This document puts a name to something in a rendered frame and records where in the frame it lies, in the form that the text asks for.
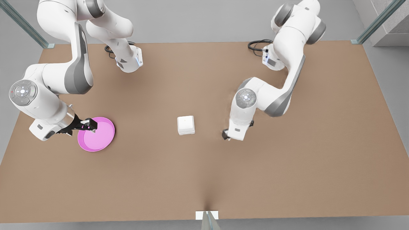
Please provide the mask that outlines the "pink round plate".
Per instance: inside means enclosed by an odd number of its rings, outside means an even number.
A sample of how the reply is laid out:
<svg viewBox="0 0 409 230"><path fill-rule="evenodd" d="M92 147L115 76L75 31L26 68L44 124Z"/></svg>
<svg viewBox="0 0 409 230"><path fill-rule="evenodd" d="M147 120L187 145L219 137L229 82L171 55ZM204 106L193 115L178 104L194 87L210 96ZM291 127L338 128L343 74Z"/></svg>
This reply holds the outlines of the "pink round plate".
<svg viewBox="0 0 409 230"><path fill-rule="evenodd" d="M115 127L111 120L105 117L95 117L98 126L95 132L79 130L77 140L79 146L86 151L103 150L114 139Z"/></svg>

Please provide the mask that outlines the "grey concrete block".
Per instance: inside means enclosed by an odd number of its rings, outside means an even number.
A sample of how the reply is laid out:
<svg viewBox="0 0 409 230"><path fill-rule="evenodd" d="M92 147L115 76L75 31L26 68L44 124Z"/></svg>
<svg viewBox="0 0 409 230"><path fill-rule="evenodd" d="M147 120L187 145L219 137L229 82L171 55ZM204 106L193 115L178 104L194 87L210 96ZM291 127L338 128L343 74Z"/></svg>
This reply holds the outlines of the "grey concrete block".
<svg viewBox="0 0 409 230"><path fill-rule="evenodd" d="M366 29L393 0L352 0ZM409 46L409 0L369 38L375 47Z"/></svg>

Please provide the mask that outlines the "silver frame post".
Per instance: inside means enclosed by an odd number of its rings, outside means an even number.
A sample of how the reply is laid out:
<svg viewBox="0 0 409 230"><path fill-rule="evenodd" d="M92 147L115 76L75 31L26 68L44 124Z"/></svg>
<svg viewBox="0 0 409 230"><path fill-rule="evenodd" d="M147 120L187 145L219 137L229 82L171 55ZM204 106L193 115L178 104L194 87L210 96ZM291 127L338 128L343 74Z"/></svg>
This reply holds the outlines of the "silver frame post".
<svg viewBox="0 0 409 230"><path fill-rule="evenodd" d="M196 211L196 220L202 220L201 230L221 230L217 220L219 220L219 211Z"/></svg>
<svg viewBox="0 0 409 230"><path fill-rule="evenodd" d="M393 0L384 9L378 17L359 35L357 38L352 39L352 44L363 44L369 41L371 35L405 2L406 0Z"/></svg>
<svg viewBox="0 0 409 230"><path fill-rule="evenodd" d="M14 22L17 23L38 45L44 49L52 49L55 44L48 43L42 35L39 34L22 15L17 12L13 6L6 0L0 0L0 9L2 9Z"/></svg>

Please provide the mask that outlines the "white square box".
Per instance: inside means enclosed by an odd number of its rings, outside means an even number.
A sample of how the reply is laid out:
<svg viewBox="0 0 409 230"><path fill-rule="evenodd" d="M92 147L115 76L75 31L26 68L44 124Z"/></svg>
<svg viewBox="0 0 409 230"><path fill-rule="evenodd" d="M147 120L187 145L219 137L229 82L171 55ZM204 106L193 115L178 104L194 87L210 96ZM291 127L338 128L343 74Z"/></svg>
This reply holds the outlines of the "white square box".
<svg viewBox="0 0 409 230"><path fill-rule="evenodd" d="M195 134L195 124L193 116L181 116L177 118L178 134Z"/></svg>

